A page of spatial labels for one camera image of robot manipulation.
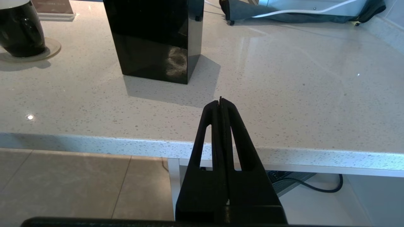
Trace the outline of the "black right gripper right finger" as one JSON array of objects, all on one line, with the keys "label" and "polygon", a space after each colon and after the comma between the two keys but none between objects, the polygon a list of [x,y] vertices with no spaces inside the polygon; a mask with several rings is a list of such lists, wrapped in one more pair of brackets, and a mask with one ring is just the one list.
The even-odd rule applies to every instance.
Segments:
[{"label": "black right gripper right finger", "polygon": [[230,223],[287,223],[283,206],[265,172],[236,106],[221,98],[223,154]]}]

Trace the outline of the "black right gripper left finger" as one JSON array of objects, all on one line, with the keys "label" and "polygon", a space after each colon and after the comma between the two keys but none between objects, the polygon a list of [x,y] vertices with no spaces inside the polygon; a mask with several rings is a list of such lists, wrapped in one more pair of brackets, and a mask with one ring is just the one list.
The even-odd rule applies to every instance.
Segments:
[{"label": "black right gripper left finger", "polygon": [[[202,112],[192,153],[175,206],[178,222],[215,222],[228,200],[228,187],[219,123],[219,102]],[[212,171],[200,169],[206,129],[211,126]]]}]

